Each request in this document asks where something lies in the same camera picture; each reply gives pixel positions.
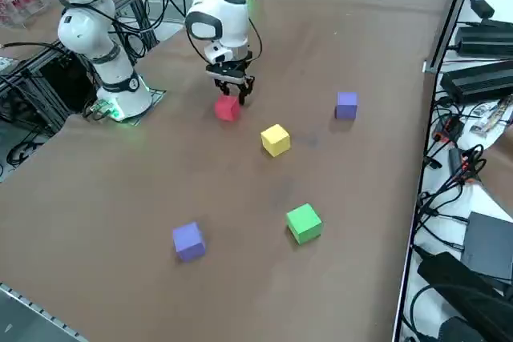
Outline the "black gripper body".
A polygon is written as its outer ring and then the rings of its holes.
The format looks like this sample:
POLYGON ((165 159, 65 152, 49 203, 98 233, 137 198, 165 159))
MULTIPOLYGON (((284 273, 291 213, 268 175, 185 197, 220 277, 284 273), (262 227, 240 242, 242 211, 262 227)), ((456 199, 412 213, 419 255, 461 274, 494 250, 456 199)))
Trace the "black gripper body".
POLYGON ((213 63, 206 66, 206 71, 216 80, 246 81, 249 79, 246 70, 252 57, 252 51, 248 51, 244 58, 238 60, 227 60, 226 54, 220 54, 215 57, 213 63))

